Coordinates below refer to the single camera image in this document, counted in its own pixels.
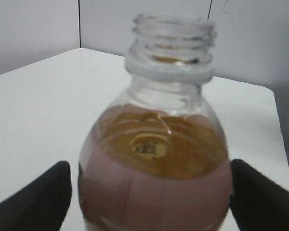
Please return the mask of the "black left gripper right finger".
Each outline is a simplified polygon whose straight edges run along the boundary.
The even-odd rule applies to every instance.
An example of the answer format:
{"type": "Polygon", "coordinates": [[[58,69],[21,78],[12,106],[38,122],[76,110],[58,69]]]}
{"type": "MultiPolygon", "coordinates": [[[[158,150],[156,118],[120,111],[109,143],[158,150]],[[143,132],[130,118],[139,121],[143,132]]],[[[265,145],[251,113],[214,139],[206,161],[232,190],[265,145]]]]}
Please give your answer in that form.
{"type": "Polygon", "coordinates": [[[241,231],[289,231],[289,191],[241,159],[231,161],[230,209],[241,231]]]}

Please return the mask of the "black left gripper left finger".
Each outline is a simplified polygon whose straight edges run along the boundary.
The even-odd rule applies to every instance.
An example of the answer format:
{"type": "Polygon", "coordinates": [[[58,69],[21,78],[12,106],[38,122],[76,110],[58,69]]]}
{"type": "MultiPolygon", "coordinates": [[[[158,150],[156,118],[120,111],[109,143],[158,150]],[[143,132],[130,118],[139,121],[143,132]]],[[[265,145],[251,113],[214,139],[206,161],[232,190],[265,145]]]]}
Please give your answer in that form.
{"type": "Polygon", "coordinates": [[[0,231],[58,231],[71,198],[70,165],[59,161],[0,202],[0,231]]]}

